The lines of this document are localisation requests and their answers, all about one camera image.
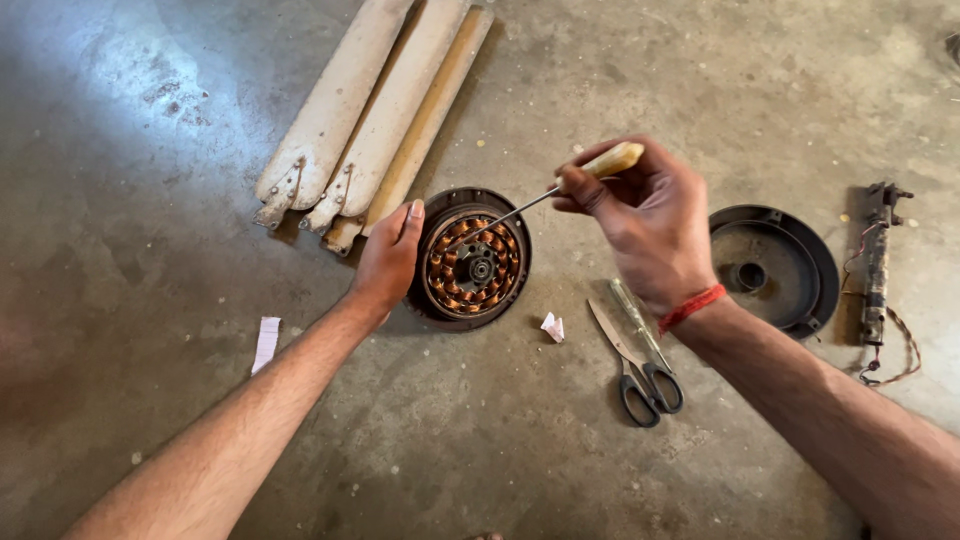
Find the black scissors handle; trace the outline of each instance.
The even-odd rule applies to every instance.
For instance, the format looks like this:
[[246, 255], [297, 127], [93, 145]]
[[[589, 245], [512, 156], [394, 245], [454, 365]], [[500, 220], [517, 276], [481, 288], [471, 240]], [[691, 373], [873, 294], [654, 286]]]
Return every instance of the black scissors handle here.
[[[623, 375], [620, 377], [620, 401], [623, 402], [623, 408], [627, 410], [627, 414], [638, 426], [641, 428], [655, 427], [660, 423], [661, 409], [667, 414], [676, 414], [684, 408], [684, 391], [670, 372], [652, 362], [643, 364], [644, 382], [647, 383], [650, 391], [650, 395], [648, 395], [647, 390], [634, 377], [631, 368], [633, 363], [623, 356], [620, 359], [623, 361]], [[667, 401], [660, 387], [663, 380], [666, 380], [666, 383], [670, 385], [670, 395], [672, 397], [670, 401]], [[632, 393], [637, 397], [635, 401], [639, 401], [644, 409], [640, 414], [634, 412], [631, 400], [628, 399], [628, 396]]]
[[[660, 411], [634, 377], [633, 370], [630, 367], [632, 362], [623, 356], [620, 359], [623, 360], [623, 375], [620, 376], [620, 401], [623, 402], [623, 408], [627, 410], [627, 414], [638, 426], [652, 428], [660, 423]], [[630, 394], [634, 394], [636, 396], [635, 401], [639, 401], [645, 409], [640, 414], [634, 412], [631, 400], [627, 399]]]
[[[653, 400], [660, 405], [664, 412], [677, 414], [684, 408], [684, 390], [680, 388], [680, 383], [677, 382], [673, 374], [653, 362], [647, 362], [643, 364], [643, 375], [650, 382]], [[663, 390], [660, 389], [660, 383], [664, 380], [670, 386], [670, 396], [673, 398], [673, 404], [667, 401], [663, 395]]]

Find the yellow screwdriver handle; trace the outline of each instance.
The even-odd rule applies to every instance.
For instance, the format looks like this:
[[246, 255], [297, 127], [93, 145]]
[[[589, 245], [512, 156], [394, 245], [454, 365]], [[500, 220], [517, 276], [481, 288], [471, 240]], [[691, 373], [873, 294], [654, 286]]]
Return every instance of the yellow screwdriver handle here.
[[[643, 155], [643, 145], [638, 142], [621, 142], [610, 150], [590, 160], [581, 167], [591, 175], [603, 179], [620, 171], [625, 171], [636, 165]], [[564, 179], [557, 177], [557, 187], [561, 193], [566, 193]]]

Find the copper coil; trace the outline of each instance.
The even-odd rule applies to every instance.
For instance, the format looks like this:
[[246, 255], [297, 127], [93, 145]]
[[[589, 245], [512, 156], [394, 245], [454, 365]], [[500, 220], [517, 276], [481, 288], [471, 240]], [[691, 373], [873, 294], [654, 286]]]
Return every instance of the copper coil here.
[[495, 305], [499, 301], [500, 301], [500, 295], [494, 294], [492, 297], [490, 297], [490, 299], [487, 302], [484, 302], [483, 304], [481, 304], [480, 308], [487, 309], [489, 307], [493, 307], [493, 305]]
[[460, 313], [477, 313], [496, 306], [507, 297], [519, 271], [519, 256], [516, 240], [503, 224], [497, 224], [471, 238], [467, 243], [485, 243], [494, 251], [498, 264], [493, 279], [479, 291], [468, 291], [456, 284], [453, 268], [457, 263], [457, 254], [446, 251], [453, 242], [467, 234], [487, 227], [490, 220], [481, 218], [465, 219], [448, 228], [438, 238], [430, 254], [430, 287], [435, 299], [448, 309]]
[[506, 296], [506, 294], [507, 294], [508, 292], [510, 292], [510, 285], [512, 285], [512, 284], [514, 284], [514, 277], [513, 277], [513, 276], [510, 276], [510, 277], [508, 277], [506, 280], [503, 281], [503, 285], [500, 286], [500, 292], [499, 292], [499, 294], [501, 294], [501, 295], [503, 295], [503, 296]]
[[469, 230], [469, 228], [470, 228], [469, 223], [467, 223], [466, 221], [461, 221], [460, 223], [454, 225], [453, 228], [447, 231], [446, 233], [449, 234], [450, 236], [459, 236], [463, 233], [466, 233]]
[[437, 243], [433, 246], [434, 255], [442, 254], [444, 250], [446, 250], [446, 246], [450, 245], [452, 242], [452, 236], [441, 236], [440, 239], [437, 240]]

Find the concrete floor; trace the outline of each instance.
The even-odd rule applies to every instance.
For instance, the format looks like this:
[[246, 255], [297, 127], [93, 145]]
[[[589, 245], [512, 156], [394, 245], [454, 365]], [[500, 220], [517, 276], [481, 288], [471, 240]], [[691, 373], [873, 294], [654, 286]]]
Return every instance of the concrete floor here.
[[[359, 5], [3, 3], [0, 536], [62, 533], [132, 454], [249, 377], [262, 315], [289, 342], [346, 290], [358, 254], [252, 225], [252, 185]], [[482, 185], [521, 202], [578, 145], [642, 130], [705, 174], [711, 209], [784, 209], [842, 260], [848, 188], [897, 181], [917, 192], [900, 212], [917, 226], [892, 233], [890, 299], [925, 362], [884, 393], [960, 430], [960, 68], [942, 42], [956, 3], [491, 7], [413, 195]], [[585, 303], [615, 313], [608, 249], [586, 219], [526, 218], [534, 268], [513, 309], [459, 336], [397, 309], [233, 537], [854, 538], [852, 512], [672, 337], [688, 405], [628, 427]], [[562, 345], [537, 330], [547, 310]], [[806, 345], [848, 367], [861, 352], [842, 320]]]

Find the paper scrap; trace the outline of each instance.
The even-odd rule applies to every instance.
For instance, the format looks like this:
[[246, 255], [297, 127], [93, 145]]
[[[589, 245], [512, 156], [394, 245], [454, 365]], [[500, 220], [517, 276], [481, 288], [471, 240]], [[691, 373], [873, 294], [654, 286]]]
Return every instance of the paper scrap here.
[[540, 325], [540, 329], [546, 330], [546, 332], [550, 334], [550, 337], [557, 343], [564, 340], [564, 319], [554, 319], [552, 312], [546, 314], [546, 318], [543, 319], [543, 324]]
[[251, 375], [263, 369], [274, 359], [276, 340], [280, 337], [279, 317], [260, 317], [260, 336], [256, 338], [256, 357], [253, 359]]

